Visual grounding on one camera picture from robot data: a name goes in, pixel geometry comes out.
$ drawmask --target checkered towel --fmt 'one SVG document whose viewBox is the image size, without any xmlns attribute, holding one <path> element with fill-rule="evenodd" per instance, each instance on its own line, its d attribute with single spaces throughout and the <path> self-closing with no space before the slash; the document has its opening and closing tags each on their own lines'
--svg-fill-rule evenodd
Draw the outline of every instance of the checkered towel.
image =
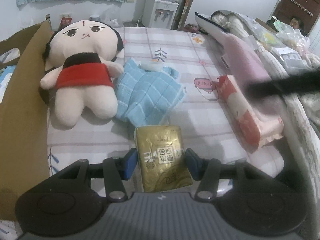
<svg viewBox="0 0 320 240">
<path fill-rule="evenodd" d="M 170 67 L 145 71 L 130 59 L 124 65 L 124 74 L 115 80 L 116 118 L 135 127 L 160 124 L 184 97 L 176 81 L 178 76 L 179 72 Z"/>
</svg>

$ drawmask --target cardboard flap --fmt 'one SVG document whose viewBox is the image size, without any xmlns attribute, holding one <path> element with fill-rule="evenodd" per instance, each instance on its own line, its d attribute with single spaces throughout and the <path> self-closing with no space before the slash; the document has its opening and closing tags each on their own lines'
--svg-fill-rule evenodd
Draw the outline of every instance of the cardboard flap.
<svg viewBox="0 0 320 240">
<path fill-rule="evenodd" d="M 49 176 L 47 106 L 38 88 L 50 36 L 44 22 L 0 42 L 0 52 L 23 51 L 0 104 L 0 220 L 15 220 L 17 198 Z"/>
<path fill-rule="evenodd" d="M 0 42 L 0 55 L 6 53 L 10 49 L 18 48 L 20 50 L 20 55 L 22 55 L 23 51 L 26 49 L 29 41 L 35 35 L 36 31 L 39 29 L 41 24 L 36 24 L 30 26 L 26 29 L 23 29 L 14 35 L 12 35 L 7 40 Z M 5 64 L 0 63 L 0 69 L 6 66 L 16 65 L 19 59 L 11 60 Z"/>
</svg>

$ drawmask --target bed sheet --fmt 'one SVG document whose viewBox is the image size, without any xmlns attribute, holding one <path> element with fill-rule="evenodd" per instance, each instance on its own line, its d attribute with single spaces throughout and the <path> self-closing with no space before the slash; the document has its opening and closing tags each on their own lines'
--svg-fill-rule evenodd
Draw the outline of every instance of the bed sheet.
<svg viewBox="0 0 320 240">
<path fill-rule="evenodd" d="M 223 75 L 220 56 L 222 47 L 211 37 L 200 34 L 154 28 L 118 28 L 124 41 L 124 64 L 133 57 L 162 61 L 180 73 L 186 96 L 168 116 L 167 124 L 179 125 L 184 148 L 192 148 L 201 157 L 217 158 L 231 163 L 246 158 L 270 175 L 283 168 L 283 159 L 273 146 L 254 154 L 245 150 L 241 132 L 226 104 L 218 99 L 212 81 Z M 89 109 L 71 130 L 59 127 L 52 115 L 48 119 L 48 162 L 50 175 L 78 159 L 101 163 L 108 157 L 122 157 L 131 147 L 133 127 L 119 120 L 98 120 Z M 128 192 L 140 189 L 139 175 L 125 182 Z M 102 195 L 102 181 L 92 186 Z"/>
</svg>

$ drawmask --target gold foil packet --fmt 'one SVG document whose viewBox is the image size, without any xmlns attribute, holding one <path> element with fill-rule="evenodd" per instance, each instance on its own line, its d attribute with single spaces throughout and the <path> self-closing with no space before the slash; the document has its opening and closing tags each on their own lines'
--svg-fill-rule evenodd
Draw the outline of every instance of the gold foil packet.
<svg viewBox="0 0 320 240">
<path fill-rule="evenodd" d="M 192 185 L 185 165 L 179 126 L 136 128 L 136 145 L 144 192 L 159 192 Z"/>
</svg>

